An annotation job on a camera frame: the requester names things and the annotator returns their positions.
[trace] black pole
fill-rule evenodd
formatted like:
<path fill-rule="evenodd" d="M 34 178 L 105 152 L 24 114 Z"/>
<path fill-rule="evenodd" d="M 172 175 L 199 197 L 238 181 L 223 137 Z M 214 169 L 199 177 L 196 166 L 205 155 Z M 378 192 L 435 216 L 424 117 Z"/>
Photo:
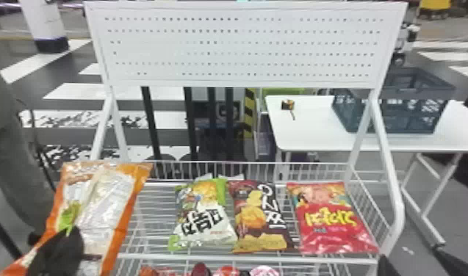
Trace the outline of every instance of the black pole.
<path fill-rule="evenodd" d="M 7 252 L 11 255 L 11 257 L 15 260 L 21 258 L 22 254 L 21 251 L 18 249 L 16 244 L 12 241 L 11 237 L 7 234 L 6 230 L 0 224 L 0 242 L 4 245 Z"/>
<path fill-rule="evenodd" d="M 227 125 L 226 125 L 226 151 L 227 160 L 232 160 L 234 157 L 234 88 L 225 88 L 225 102 L 227 108 Z"/>
<path fill-rule="evenodd" d="M 191 160 L 198 160 L 198 143 L 196 142 L 196 124 L 194 121 L 194 105 L 192 104 L 191 87 L 184 87 L 184 101 L 186 103 L 186 121 L 187 133 L 189 134 L 189 149 L 191 152 Z"/>
<path fill-rule="evenodd" d="M 161 160 L 160 143 L 158 142 L 158 132 L 155 125 L 155 114 L 153 111 L 153 103 L 151 102 L 150 87 L 141 87 L 143 95 L 143 103 L 145 105 L 146 120 L 148 121 L 148 132 L 150 134 L 151 145 L 153 146 L 153 154 L 155 160 Z"/>
<path fill-rule="evenodd" d="M 212 160 L 217 160 L 217 99 L 216 89 L 208 87 L 209 140 Z"/>

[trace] yellow and black stripe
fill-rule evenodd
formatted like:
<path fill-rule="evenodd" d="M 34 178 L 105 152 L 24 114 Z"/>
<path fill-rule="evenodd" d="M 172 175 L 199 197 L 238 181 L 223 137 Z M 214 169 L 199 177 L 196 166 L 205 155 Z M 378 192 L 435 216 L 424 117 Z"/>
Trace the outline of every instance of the yellow and black stripe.
<path fill-rule="evenodd" d="M 246 88 L 244 97 L 244 139 L 253 138 L 254 124 L 256 122 L 255 89 Z"/>

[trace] white table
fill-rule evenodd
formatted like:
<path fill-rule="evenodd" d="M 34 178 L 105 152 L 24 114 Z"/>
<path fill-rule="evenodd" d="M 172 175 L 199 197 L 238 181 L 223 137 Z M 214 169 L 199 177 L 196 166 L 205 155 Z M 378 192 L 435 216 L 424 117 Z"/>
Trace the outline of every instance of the white table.
<path fill-rule="evenodd" d="M 295 120 L 288 110 L 281 110 L 281 102 L 295 101 Z M 292 152 L 352 151 L 355 134 L 349 133 L 331 108 L 333 96 L 267 96 L 266 103 L 273 136 L 277 146 L 277 161 L 289 161 Z M 428 214 L 455 172 L 463 153 L 468 153 L 468 108 L 458 101 L 450 101 L 433 134 L 389 134 L 392 152 L 415 153 L 401 182 L 407 214 L 413 219 L 431 245 L 443 245 L 445 240 L 428 219 Z M 379 151 L 375 135 L 364 139 L 362 151 Z M 421 153 L 454 153 L 452 161 L 436 172 Z M 406 185 L 417 165 L 424 166 L 439 180 L 423 207 L 419 207 L 406 190 Z"/>

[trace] white display rack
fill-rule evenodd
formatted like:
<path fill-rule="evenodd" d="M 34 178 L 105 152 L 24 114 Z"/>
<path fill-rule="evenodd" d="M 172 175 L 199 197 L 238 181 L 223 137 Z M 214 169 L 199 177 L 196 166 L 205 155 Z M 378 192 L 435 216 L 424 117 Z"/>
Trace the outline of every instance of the white display rack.
<path fill-rule="evenodd" d="M 307 170 L 300 164 L 245 163 L 245 166 L 248 178 L 271 179 L 277 185 L 280 204 L 292 222 L 294 238 L 298 237 L 297 226 L 285 198 L 285 183 L 291 179 L 344 181 L 356 210 L 380 245 L 380 254 L 390 254 L 403 230 L 405 212 L 378 97 L 406 3 L 87 1 L 85 10 L 107 93 L 92 159 L 99 156 L 111 115 L 120 156 L 127 159 L 126 139 L 113 90 L 116 85 L 141 86 L 145 90 L 150 86 L 370 89 L 347 163 L 305 164 L 312 172 L 305 175 Z M 392 213 L 389 221 L 353 170 L 371 119 L 388 185 L 386 208 Z M 158 170 L 167 167 L 165 163 L 158 164 Z M 200 164 L 217 167 L 211 162 Z M 147 183 L 140 194 L 128 239 L 119 254 L 117 275 L 135 275 L 142 264 L 171 266 L 182 274 L 199 261 L 213 270 L 221 264 L 239 268 L 264 264 L 278 267 L 284 275 L 375 275 L 378 259 L 374 255 L 301 256 L 280 252 L 232 255 L 227 247 L 167 252 L 166 238 L 175 224 L 175 207 L 170 204 L 175 184 L 171 182 L 177 182 L 181 178 L 177 176 L 185 175 L 185 168 L 194 164 L 169 165 L 177 170 L 175 177 L 159 176 Z"/>
<path fill-rule="evenodd" d="M 254 254 L 231 254 L 232 246 L 192 247 L 170 253 L 167 249 L 169 236 L 176 226 L 176 194 L 174 187 L 191 182 L 191 177 L 243 174 L 245 179 L 274 183 L 282 214 L 296 246 L 299 244 L 299 228 L 294 209 L 285 193 L 287 182 L 322 183 L 340 181 L 348 168 L 346 163 L 264 163 L 264 162 L 213 162 L 213 161 L 153 161 L 151 179 L 139 194 L 134 214 L 129 223 L 126 239 L 120 249 L 115 275 L 136 275 L 143 265 L 170 267 L 178 275 L 190 272 L 197 262 L 204 262 L 215 271 L 223 265 L 238 269 L 254 268 L 260 264 L 272 266 L 281 275 L 351 275 L 351 272 L 366 272 L 378 262 L 372 254 L 327 254 L 301 255 L 293 252 L 260 252 Z M 290 172 L 287 180 L 281 181 L 277 167 L 286 167 Z M 390 222 L 381 212 L 371 194 L 353 171 L 346 185 L 349 198 L 362 218 L 366 228 L 380 246 L 388 236 Z M 232 199 L 227 196 L 226 212 L 235 225 Z"/>

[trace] orange snack bag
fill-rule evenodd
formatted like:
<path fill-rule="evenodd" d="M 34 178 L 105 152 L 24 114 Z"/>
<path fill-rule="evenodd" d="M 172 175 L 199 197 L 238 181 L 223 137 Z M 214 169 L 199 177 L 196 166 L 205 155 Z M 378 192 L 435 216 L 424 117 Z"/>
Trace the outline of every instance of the orange snack bag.
<path fill-rule="evenodd" d="M 25 275 L 37 249 L 61 230 L 78 226 L 84 258 L 78 275 L 105 276 L 113 269 L 134 202 L 151 164 L 78 161 L 64 163 L 54 205 L 40 241 L 0 276 Z"/>

